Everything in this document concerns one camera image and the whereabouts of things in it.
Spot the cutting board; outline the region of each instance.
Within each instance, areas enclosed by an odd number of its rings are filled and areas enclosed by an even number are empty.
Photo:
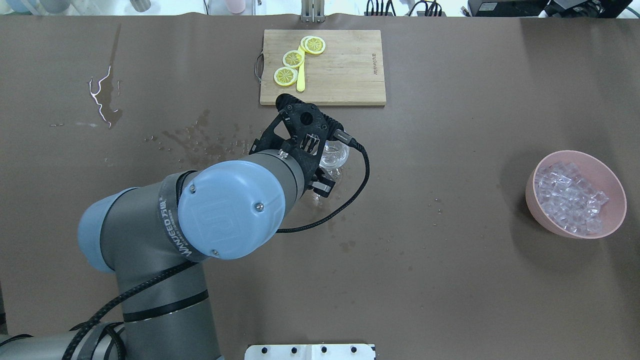
[[[307,35],[319,36],[326,42],[322,54],[305,54],[307,88],[297,92],[295,83],[276,84],[273,73],[284,66],[282,56],[297,50]],[[282,93],[316,105],[387,103],[380,30],[265,30],[262,51],[262,105],[275,105],[276,97]]]

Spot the light blue plastic cover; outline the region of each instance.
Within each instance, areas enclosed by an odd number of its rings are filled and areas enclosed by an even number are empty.
[[[102,257],[100,250],[100,233],[102,232],[102,223],[107,217],[109,209],[116,200],[125,192],[137,188],[128,188],[112,196],[106,197],[100,201],[94,202],[93,205],[84,212],[78,225],[78,245],[80,250],[86,256],[89,264],[101,272],[113,273]]]
[[[218,163],[199,173],[178,203],[184,236],[201,253],[220,259],[241,258],[266,243],[284,212],[278,179],[266,168],[242,160]]]

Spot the tabletop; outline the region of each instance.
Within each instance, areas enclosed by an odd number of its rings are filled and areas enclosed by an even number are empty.
[[[10,334],[63,332],[117,294],[77,246],[83,211],[246,154],[276,115],[258,102],[262,34],[307,28],[381,30],[387,105],[322,108],[366,147],[371,180],[327,224],[205,263],[227,359],[322,341],[374,343],[381,360],[640,357],[640,22],[619,19],[3,18]],[[561,149],[625,186],[607,238],[529,214],[526,180]],[[352,152],[336,193],[305,194],[283,226],[337,208],[363,174]]]

